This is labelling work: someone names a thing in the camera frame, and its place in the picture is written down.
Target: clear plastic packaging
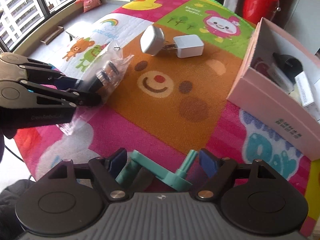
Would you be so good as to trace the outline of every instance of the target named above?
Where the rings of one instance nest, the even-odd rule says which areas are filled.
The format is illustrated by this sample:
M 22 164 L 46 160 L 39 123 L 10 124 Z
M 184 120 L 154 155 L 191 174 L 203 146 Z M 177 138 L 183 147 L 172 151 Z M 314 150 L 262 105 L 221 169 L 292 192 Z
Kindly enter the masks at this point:
M 71 135 L 99 111 L 123 79 L 132 57 L 133 55 L 129 55 L 123 58 L 122 49 L 116 41 L 110 42 L 100 52 L 78 79 L 76 88 L 80 91 L 100 94 L 102 104 L 95 107 L 78 106 L 70 123 L 58 125 L 62 132 Z

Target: green cartoon animal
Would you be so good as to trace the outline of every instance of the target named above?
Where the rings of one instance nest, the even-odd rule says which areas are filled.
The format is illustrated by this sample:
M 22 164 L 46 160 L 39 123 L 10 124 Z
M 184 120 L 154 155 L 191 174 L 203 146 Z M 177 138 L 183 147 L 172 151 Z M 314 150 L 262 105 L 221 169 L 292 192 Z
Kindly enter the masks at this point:
M 81 68 L 81 71 L 84 72 L 86 68 L 90 65 L 90 63 L 93 62 L 93 60 L 99 55 L 99 53 L 107 46 L 108 44 L 104 45 L 96 45 L 92 49 L 89 49 L 84 55 L 83 58 L 80 59 L 80 64 L 76 66 L 76 68 Z

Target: open cardboard box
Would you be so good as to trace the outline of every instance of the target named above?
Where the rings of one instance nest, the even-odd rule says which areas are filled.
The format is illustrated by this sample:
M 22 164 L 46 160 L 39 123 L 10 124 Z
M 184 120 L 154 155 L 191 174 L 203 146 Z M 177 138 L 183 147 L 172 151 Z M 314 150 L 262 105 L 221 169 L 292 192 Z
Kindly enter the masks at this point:
M 300 60 L 314 89 L 320 79 L 320 60 L 283 29 L 262 18 L 252 34 L 228 100 L 274 129 L 310 160 L 320 159 L 320 124 L 277 84 L 253 68 L 259 58 L 270 63 L 273 52 Z

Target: red bin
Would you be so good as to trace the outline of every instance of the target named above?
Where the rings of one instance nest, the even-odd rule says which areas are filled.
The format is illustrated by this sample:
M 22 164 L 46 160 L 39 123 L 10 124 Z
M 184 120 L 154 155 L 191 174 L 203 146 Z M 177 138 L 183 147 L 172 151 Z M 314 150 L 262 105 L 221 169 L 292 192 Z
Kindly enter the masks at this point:
M 280 11 L 279 0 L 244 0 L 243 18 L 257 24 L 262 17 L 272 21 Z

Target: red bag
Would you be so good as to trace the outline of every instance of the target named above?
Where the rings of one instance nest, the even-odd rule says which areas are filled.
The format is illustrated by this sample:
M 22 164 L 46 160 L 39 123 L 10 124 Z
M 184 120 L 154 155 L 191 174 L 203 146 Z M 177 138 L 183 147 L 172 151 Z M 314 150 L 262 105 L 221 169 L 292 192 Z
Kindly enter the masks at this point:
M 83 12 L 90 11 L 101 4 L 100 0 L 76 0 L 76 3 L 80 2 L 83 2 Z

